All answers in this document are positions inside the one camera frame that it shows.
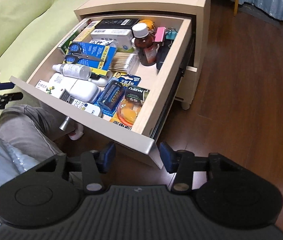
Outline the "grey trouser leg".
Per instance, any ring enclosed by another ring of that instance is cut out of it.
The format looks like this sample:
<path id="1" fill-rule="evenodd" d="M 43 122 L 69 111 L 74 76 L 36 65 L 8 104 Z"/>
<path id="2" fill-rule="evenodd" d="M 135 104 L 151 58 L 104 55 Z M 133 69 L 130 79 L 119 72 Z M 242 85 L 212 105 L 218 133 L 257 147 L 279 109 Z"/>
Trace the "grey trouser leg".
<path id="1" fill-rule="evenodd" d="M 11 177 L 18 176 L 34 165 L 65 155 L 55 141 L 75 130 L 71 121 L 66 131 L 60 125 L 66 116 L 49 106 L 13 106 L 0 116 L 1 169 Z"/>

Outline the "large battery blue blister pack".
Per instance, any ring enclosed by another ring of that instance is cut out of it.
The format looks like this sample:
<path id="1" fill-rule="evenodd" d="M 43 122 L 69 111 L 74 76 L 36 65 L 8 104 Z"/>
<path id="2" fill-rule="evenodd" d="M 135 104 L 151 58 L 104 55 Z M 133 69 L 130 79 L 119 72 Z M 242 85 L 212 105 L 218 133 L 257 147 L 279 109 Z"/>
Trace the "large battery blue blister pack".
<path id="1" fill-rule="evenodd" d="M 94 104 L 100 107 L 104 115 L 113 116 L 124 92 L 125 87 L 119 81 L 112 80 L 98 96 Z"/>

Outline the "yellow medicine box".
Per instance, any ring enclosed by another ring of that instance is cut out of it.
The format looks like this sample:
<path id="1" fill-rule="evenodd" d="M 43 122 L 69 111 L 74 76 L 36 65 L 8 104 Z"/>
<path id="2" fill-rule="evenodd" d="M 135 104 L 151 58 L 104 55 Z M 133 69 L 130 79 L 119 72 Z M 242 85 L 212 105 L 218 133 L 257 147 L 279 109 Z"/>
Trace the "yellow medicine box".
<path id="1" fill-rule="evenodd" d="M 74 40 L 73 42 L 86 42 L 89 43 L 92 40 L 91 33 L 95 27 L 86 27 Z"/>

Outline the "clear spray bottle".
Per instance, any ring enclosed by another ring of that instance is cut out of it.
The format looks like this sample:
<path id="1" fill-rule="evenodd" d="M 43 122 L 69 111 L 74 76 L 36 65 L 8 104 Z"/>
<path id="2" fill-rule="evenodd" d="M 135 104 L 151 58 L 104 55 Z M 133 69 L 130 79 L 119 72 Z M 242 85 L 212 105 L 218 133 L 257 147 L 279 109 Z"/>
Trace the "clear spray bottle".
<path id="1" fill-rule="evenodd" d="M 88 80 L 91 77 L 92 71 L 88 66 L 79 64 L 54 64 L 52 69 L 63 76 L 72 77 L 75 79 Z"/>

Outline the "orange tape blister pack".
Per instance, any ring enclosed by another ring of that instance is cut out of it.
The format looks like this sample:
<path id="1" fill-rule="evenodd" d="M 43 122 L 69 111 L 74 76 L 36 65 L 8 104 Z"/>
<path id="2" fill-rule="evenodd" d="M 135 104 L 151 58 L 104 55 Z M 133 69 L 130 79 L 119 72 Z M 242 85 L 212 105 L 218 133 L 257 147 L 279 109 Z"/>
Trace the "orange tape blister pack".
<path id="1" fill-rule="evenodd" d="M 123 98 L 116 108 L 114 116 L 110 122 L 125 129 L 131 130 L 135 123 L 142 105 L 140 103 L 131 102 Z"/>

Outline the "orange round container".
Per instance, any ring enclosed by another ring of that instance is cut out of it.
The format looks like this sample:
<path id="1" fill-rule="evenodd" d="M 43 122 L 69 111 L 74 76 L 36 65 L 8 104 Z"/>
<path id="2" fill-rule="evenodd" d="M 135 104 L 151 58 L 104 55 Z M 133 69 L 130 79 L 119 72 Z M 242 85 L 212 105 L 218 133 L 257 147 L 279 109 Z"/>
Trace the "orange round container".
<path id="1" fill-rule="evenodd" d="M 156 26 L 155 23 L 152 20 L 140 20 L 138 23 L 144 23 L 147 25 L 148 31 L 155 31 L 156 30 Z"/>

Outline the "silver drawer knob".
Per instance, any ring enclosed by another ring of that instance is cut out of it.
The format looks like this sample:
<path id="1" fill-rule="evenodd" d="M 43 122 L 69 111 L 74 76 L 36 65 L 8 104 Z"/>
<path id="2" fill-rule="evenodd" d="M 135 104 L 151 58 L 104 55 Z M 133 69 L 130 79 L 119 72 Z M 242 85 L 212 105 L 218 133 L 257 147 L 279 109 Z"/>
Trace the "silver drawer knob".
<path id="1" fill-rule="evenodd" d="M 59 128 L 60 128 L 62 131 L 65 131 L 65 130 L 67 129 L 67 126 L 68 126 L 68 124 L 69 124 L 70 121 L 71 121 L 71 118 L 70 118 L 69 116 L 66 116 L 65 119 L 64 119 L 64 121 L 62 122 L 62 124 L 60 125 Z"/>

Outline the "black green battery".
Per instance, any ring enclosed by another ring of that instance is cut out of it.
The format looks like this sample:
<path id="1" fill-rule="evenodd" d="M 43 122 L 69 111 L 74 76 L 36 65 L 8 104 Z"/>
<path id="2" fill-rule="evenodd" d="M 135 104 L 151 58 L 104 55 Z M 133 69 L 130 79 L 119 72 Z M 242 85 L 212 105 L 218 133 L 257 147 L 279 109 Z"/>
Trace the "black green battery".
<path id="1" fill-rule="evenodd" d="M 150 90 L 145 88 L 141 88 L 137 86 L 129 86 L 125 90 L 125 99 L 130 102 L 143 105 L 149 92 Z"/>

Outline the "black scissors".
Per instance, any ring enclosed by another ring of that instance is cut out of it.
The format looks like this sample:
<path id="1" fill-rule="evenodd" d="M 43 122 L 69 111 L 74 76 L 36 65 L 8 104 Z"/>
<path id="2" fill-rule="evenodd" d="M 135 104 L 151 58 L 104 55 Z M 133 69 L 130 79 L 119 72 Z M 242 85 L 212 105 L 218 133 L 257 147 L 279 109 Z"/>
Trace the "black scissors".
<path id="1" fill-rule="evenodd" d="M 68 46 L 64 63 L 80 64 L 91 68 L 107 71 L 113 60 L 117 48 L 109 45 L 71 42 Z"/>

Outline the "beige nightstand drawer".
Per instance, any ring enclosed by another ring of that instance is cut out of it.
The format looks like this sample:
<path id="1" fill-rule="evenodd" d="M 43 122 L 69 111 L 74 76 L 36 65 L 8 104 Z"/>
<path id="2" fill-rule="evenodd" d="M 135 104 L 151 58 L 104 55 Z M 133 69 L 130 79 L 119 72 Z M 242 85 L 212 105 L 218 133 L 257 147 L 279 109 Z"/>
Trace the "beige nightstand drawer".
<path id="1" fill-rule="evenodd" d="M 100 94 L 112 80 L 119 81 L 125 90 L 129 86 L 150 90 L 131 130 L 111 123 L 112 116 L 104 115 L 100 107 L 94 104 L 96 101 L 94 103 L 80 101 L 73 98 L 64 88 L 49 83 L 52 75 L 58 73 L 52 69 L 52 65 L 65 64 L 64 58 L 67 51 L 62 53 L 59 47 L 54 47 L 50 51 L 27 81 L 16 77 L 11 77 L 10 81 L 25 94 L 69 116 L 71 121 L 86 126 L 90 130 L 93 141 L 101 139 L 115 141 L 120 149 L 132 158 L 150 166 L 162 167 L 163 163 L 156 142 L 185 77 L 186 65 L 191 58 L 191 49 L 195 47 L 195 35 L 191 33 L 190 21 L 173 20 L 173 23 L 179 25 L 181 32 L 170 46 L 160 71 L 156 69 L 156 63 L 152 66 L 143 66 L 140 61 L 134 75 L 90 67 L 92 74 L 88 81 L 100 88 Z M 114 44 L 111 40 L 93 39 L 89 43 Z"/>

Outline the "cotton swab pack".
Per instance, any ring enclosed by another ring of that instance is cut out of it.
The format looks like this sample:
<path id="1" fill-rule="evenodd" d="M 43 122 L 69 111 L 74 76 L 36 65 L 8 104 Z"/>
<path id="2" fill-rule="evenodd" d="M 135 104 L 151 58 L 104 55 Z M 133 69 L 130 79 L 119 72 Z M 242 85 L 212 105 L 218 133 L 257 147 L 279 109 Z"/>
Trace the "cotton swab pack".
<path id="1" fill-rule="evenodd" d="M 135 53 L 116 52 L 110 63 L 109 70 L 134 75 L 139 66 Z"/>

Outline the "black pouch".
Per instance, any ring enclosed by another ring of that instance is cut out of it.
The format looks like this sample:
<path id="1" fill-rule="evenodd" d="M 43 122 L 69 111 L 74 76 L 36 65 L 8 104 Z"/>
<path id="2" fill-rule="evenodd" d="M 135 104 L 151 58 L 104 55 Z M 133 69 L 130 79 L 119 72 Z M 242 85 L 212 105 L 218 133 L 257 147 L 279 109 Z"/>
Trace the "black pouch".
<path id="1" fill-rule="evenodd" d="M 157 51 L 157 55 L 156 55 L 156 69 L 158 71 L 160 71 L 169 50 L 170 50 L 170 43 L 169 42 L 165 43 L 163 46 L 159 47 L 159 49 Z"/>

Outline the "white lotion bottle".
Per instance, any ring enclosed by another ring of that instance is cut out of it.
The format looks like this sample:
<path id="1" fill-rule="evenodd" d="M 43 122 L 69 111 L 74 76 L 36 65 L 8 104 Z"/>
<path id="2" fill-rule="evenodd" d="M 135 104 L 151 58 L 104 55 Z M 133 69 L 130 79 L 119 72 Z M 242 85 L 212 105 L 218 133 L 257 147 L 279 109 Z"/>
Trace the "white lotion bottle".
<path id="1" fill-rule="evenodd" d="M 94 103 L 101 92 L 95 83 L 63 76 L 60 73 L 53 74 L 49 83 L 64 88 L 73 98 L 83 102 Z"/>

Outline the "light green sofa cover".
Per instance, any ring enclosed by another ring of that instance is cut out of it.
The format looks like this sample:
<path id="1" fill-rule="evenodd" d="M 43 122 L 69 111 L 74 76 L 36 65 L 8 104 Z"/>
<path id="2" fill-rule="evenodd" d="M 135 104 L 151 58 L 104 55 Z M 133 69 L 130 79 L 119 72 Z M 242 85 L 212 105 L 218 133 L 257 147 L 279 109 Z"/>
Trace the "light green sofa cover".
<path id="1" fill-rule="evenodd" d="M 27 81 L 78 24 L 74 10 L 89 0 L 0 0 L 0 82 Z"/>

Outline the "black flat box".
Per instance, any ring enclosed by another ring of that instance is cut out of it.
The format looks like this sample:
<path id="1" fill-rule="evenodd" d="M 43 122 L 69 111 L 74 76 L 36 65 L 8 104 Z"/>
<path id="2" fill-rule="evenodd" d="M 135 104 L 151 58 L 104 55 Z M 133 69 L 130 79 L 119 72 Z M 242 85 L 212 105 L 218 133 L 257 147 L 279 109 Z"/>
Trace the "black flat box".
<path id="1" fill-rule="evenodd" d="M 138 18 L 103 19 L 96 26 L 98 29 L 131 29 L 139 22 Z"/>

